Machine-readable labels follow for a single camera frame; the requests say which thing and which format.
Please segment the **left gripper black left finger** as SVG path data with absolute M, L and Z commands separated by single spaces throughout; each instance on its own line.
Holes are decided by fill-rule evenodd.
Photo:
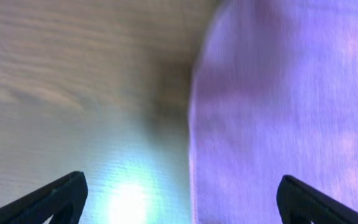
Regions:
M 85 174 L 71 172 L 0 208 L 0 224 L 78 224 L 88 196 Z

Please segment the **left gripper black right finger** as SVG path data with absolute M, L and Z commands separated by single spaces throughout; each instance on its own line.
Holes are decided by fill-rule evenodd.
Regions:
M 358 224 L 358 212 L 291 175 L 282 177 L 276 201 L 283 224 Z

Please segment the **purple microfiber cloth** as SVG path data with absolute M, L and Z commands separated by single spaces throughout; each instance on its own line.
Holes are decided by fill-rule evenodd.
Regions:
M 194 70 L 193 223 L 280 223 L 292 175 L 358 211 L 358 0 L 230 0 Z

